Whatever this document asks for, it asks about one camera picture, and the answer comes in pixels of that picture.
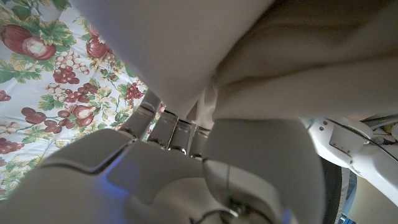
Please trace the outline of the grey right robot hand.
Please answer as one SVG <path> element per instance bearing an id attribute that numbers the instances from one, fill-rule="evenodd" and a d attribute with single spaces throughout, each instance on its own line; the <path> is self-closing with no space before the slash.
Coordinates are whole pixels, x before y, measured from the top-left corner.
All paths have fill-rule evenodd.
<path id="1" fill-rule="evenodd" d="M 148 93 L 119 130 L 44 159 L 1 205 L 2 223 L 321 223 L 320 158 L 296 119 L 190 123 Z"/>

